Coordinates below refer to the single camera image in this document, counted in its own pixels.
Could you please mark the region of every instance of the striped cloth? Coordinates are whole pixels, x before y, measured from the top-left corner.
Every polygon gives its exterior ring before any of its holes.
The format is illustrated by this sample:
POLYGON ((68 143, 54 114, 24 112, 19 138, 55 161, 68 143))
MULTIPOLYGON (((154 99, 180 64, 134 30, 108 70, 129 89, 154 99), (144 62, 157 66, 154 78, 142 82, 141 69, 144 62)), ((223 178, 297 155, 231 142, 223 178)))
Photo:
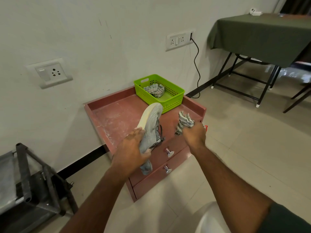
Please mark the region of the striped cloth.
POLYGON ((144 87, 144 90, 149 92, 153 96, 159 98, 159 97, 161 97, 164 94, 165 87, 162 86, 161 84, 158 85, 157 83, 155 83, 155 84, 153 84, 151 86, 144 87))
POLYGON ((179 115, 179 122, 178 125, 176 127, 176 135, 181 135, 183 133, 183 128, 184 126, 186 127, 193 127, 194 125, 194 121, 190 118, 189 114, 184 115, 183 111, 180 111, 178 113, 179 115))

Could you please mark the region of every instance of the floor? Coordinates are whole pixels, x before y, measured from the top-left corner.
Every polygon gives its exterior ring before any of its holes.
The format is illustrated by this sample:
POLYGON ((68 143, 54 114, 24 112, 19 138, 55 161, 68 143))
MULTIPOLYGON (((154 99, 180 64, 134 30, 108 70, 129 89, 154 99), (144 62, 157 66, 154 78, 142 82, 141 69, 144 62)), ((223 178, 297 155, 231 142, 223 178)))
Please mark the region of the floor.
MULTIPOLYGON (((237 71, 267 80, 270 66, 245 63, 237 71)), ((196 99, 207 108, 206 145, 248 183, 311 223, 311 97, 283 114, 311 75, 285 69, 259 108, 252 99, 215 86, 196 99)), ((263 85, 237 75, 222 84, 259 96, 263 85)), ((107 156, 68 178, 80 205, 103 176, 107 156)), ((105 232, 194 232, 208 203, 215 201, 200 166, 191 156, 167 178, 133 204, 123 187, 105 232)), ((41 227, 59 232, 68 220, 57 218, 41 227)))

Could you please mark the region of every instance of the pink cabinet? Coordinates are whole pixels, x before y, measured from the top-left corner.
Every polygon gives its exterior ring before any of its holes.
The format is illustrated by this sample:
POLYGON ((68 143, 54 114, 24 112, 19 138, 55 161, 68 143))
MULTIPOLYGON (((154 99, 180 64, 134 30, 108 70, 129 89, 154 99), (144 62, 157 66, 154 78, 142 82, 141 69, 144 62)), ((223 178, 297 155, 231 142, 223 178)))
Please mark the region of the pink cabinet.
MULTIPOLYGON (((123 138, 137 126, 147 106, 136 95, 134 87, 84 104, 99 137, 112 154, 123 138)), ((153 172, 145 176, 138 168, 126 183, 133 201, 142 197, 191 155, 183 136, 175 135, 179 111, 189 113, 194 121, 202 121, 206 108, 184 96, 180 106, 161 115, 165 141, 151 152, 153 172)))

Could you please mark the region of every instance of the electrical outlet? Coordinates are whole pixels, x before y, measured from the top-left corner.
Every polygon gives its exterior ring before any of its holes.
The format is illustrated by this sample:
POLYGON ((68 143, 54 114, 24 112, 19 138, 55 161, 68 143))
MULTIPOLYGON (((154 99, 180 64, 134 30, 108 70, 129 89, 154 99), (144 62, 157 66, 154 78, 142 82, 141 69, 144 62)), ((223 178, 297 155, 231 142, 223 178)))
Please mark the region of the electrical outlet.
POLYGON ((166 36, 166 51, 172 50, 181 46, 191 44, 191 35, 194 33, 194 29, 184 32, 173 33, 166 36))
POLYGON ((42 89, 72 80, 62 58, 28 65, 26 68, 42 89))

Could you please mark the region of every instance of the power cord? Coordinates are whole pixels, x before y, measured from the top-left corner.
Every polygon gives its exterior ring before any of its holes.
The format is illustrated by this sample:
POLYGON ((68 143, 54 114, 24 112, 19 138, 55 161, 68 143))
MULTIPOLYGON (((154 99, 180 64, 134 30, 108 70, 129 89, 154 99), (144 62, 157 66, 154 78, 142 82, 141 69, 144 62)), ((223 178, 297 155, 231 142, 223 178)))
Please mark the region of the power cord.
MULTIPOLYGON (((201 79, 201 75, 200 75, 200 72, 199 72, 199 70, 198 70, 198 68, 197 68, 197 66, 196 66, 196 63, 195 63, 195 59, 196 59, 196 57, 197 57, 197 55, 199 54, 199 47, 197 46, 197 44, 195 43, 195 41, 193 40, 193 38, 192 38, 192 34, 191 34, 191 36, 190 36, 190 40, 192 40, 193 41, 193 43, 196 45, 196 48, 197 48, 197 54, 196 54, 196 56, 195 56, 195 58, 194 58, 194 66, 195 66, 195 68, 196 68, 196 70, 197 70, 197 72, 198 72, 198 74, 199 74, 199 80, 197 81, 197 83, 196 83, 196 87, 198 88, 199 87, 199 81, 200 81, 200 79, 201 79)), ((199 92, 199 96, 198 97, 191 97, 191 98, 193 98, 193 99, 197 99, 197 98, 199 98, 200 97, 200 92, 199 92)))

